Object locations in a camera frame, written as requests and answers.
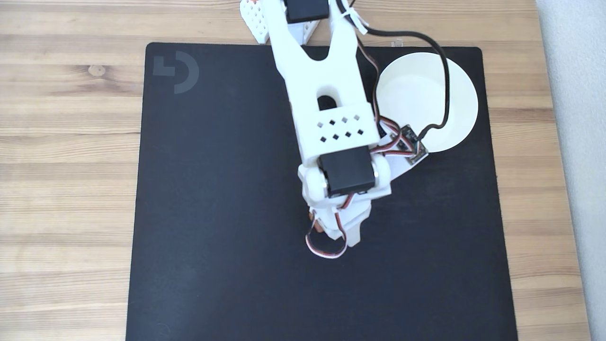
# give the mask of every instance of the white wall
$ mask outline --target white wall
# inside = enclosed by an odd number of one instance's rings
[[[536,0],[591,336],[606,340],[606,0]]]

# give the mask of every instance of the robotic arm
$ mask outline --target robotic arm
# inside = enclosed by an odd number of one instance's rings
[[[251,8],[252,2],[242,0]],[[357,50],[362,51],[377,73],[379,68],[356,36],[356,27],[363,32],[365,26],[346,0],[285,2],[259,0],[254,7],[262,4],[263,28],[267,28],[276,67],[290,100],[301,155],[298,175],[302,196],[313,219],[310,233],[315,226],[332,239],[343,238],[345,242],[334,254],[316,249],[310,234],[307,245],[316,255],[338,258],[347,246],[360,242],[360,225],[370,215],[371,201],[390,195],[391,180],[422,161],[427,150],[410,127],[401,129],[396,122],[379,115],[376,89],[373,103],[366,100]],[[316,61],[301,49],[304,39],[296,38],[294,25],[315,27],[317,23],[308,20],[326,16],[298,15],[301,12],[295,10],[300,5],[308,9],[320,5],[321,13],[326,4],[330,50],[326,59]],[[259,42],[267,39],[257,38]],[[336,107],[321,110],[321,96],[331,97]],[[379,130],[386,132],[382,138]]]

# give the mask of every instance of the wood grain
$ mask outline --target wood grain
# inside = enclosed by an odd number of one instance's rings
[[[519,337],[589,340],[534,1],[357,8],[482,48]],[[0,1],[0,339],[124,339],[152,41],[255,43],[237,0]]]

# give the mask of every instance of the wood knot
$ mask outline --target wood knot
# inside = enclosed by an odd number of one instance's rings
[[[88,72],[95,77],[101,77],[105,74],[105,67],[102,65],[91,65],[88,68]]]

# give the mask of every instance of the cable tie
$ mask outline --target cable tie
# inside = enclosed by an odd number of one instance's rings
[[[351,18],[351,21],[353,21],[354,26],[356,26],[356,28],[358,29],[358,31],[360,31],[361,34],[365,35],[366,33],[368,33],[368,30],[365,27],[365,25],[368,26],[366,20],[364,20],[353,7],[349,7],[347,0],[341,0],[341,2],[343,3],[343,6],[347,9],[345,10],[345,12],[341,13],[340,18],[349,16]]]

